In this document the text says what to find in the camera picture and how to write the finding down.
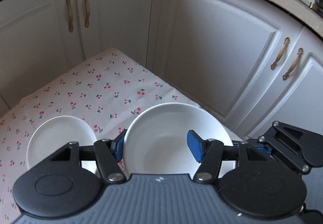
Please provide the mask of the floral bowl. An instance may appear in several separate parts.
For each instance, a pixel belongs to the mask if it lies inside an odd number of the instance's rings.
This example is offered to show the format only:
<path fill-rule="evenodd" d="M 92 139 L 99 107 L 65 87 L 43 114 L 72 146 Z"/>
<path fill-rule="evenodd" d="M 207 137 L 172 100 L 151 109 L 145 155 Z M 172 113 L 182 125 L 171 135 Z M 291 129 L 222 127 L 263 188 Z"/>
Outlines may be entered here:
<path fill-rule="evenodd" d="M 31 169 L 69 142 L 90 146 L 97 141 L 91 127 L 74 116 L 58 116 L 41 124 L 33 133 L 26 152 L 27 168 Z"/>
<path fill-rule="evenodd" d="M 187 133 L 216 139 L 225 146 L 232 140 L 223 125 L 207 111 L 184 103 L 164 103 L 142 112 L 124 138 L 123 163 L 131 174 L 189 174 L 200 164 L 187 146 Z"/>

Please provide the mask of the white kitchen cabinets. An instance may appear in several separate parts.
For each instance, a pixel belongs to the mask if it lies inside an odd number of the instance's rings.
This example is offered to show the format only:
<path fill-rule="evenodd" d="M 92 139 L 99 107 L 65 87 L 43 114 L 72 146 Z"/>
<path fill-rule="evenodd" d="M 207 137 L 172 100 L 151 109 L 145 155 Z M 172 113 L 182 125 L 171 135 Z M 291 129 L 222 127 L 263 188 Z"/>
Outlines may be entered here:
<path fill-rule="evenodd" d="M 2 0 L 4 106 L 110 47 L 239 136 L 322 133 L 322 40 L 264 0 Z"/>

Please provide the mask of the cherry print tablecloth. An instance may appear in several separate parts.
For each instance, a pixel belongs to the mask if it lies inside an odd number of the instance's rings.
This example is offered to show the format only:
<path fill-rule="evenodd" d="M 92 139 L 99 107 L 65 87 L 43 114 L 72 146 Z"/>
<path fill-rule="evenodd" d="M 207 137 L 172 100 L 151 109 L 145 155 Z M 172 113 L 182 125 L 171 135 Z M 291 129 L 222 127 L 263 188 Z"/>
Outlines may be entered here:
<path fill-rule="evenodd" d="M 199 106 L 116 49 L 109 49 L 22 99 L 1 118 L 1 223 L 19 216 L 13 186 L 27 168 L 36 129 L 58 116 L 86 122 L 97 141 L 115 139 L 145 110 L 164 103 Z"/>

